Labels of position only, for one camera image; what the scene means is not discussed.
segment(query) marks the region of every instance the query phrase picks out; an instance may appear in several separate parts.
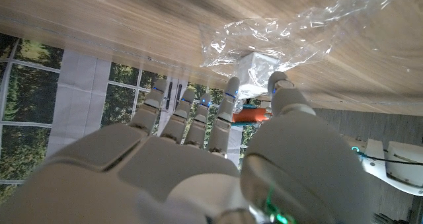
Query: orange object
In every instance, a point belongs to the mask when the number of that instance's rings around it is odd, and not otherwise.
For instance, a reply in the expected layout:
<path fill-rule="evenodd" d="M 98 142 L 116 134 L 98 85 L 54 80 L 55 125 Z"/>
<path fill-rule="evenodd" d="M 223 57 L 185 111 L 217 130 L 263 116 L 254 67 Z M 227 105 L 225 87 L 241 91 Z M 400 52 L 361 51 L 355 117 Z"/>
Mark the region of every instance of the orange object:
<path fill-rule="evenodd" d="M 269 120 L 266 116 L 265 108 L 244 108 L 240 113 L 232 116 L 232 122 L 252 122 L 257 123 Z"/>

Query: plastic wrap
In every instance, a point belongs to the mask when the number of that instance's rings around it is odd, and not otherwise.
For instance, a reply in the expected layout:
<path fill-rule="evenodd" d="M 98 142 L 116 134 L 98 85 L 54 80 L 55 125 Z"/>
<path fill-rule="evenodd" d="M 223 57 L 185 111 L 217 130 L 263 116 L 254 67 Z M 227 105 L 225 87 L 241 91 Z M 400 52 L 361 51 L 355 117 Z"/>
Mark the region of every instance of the plastic wrap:
<path fill-rule="evenodd" d="M 321 61 L 337 42 L 354 35 L 391 0 L 328 0 L 295 19 L 247 19 L 222 28 L 200 27 L 205 62 L 216 73 L 241 78 L 239 98 L 266 92 L 269 76 L 297 65 Z M 242 58 L 252 52 L 270 59 Z"/>

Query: white robotic hand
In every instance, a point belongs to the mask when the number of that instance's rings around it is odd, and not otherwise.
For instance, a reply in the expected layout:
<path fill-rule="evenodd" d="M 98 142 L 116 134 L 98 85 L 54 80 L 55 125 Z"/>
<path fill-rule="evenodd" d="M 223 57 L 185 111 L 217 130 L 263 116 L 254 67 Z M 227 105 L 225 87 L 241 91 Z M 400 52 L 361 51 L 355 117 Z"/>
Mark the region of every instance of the white robotic hand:
<path fill-rule="evenodd" d="M 251 139 L 241 174 L 225 159 L 239 87 L 229 80 L 207 151 L 210 96 L 180 145 L 194 99 L 151 130 L 164 80 L 128 125 L 102 128 L 49 157 L 0 208 L 0 223 L 369 223 L 367 180 L 346 142 L 283 73 L 269 80 L 273 117 Z"/>

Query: black cable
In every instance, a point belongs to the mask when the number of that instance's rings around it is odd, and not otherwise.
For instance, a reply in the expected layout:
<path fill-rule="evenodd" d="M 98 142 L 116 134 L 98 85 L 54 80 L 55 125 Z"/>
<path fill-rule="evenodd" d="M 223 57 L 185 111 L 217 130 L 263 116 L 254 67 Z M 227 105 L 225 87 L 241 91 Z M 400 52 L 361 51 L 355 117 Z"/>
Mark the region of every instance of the black cable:
<path fill-rule="evenodd" d="M 406 161 L 391 161 L 391 160 L 387 160 L 387 159 L 380 159 L 380 158 L 377 158 L 377 157 L 370 157 L 370 156 L 368 156 L 368 155 L 366 155 L 365 153 L 362 153 L 362 152 L 357 152 L 357 154 L 361 157 L 373 159 L 373 160 L 376 160 L 376 161 L 386 161 L 386 162 L 405 164 L 405 165 L 422 165 L 423 166 L 423 163 L 413 163 L 413 162 L 406 162 Z"/>

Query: wooden table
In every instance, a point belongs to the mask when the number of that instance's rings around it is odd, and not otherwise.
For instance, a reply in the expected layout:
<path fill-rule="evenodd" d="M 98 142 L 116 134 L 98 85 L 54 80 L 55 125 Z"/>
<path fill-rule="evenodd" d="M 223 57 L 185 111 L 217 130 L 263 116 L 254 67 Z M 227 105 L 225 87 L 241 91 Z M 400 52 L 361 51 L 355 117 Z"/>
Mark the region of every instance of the wooden table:
<path fill-rule="evenodd" d="M 198 25 L 293 19 L 326 0 L 0 0 L 0 32 L 223 87 Z M 396 0 L 318 63 L 287 74 L 314 107 L 423 116 L 423 0 Z"/>

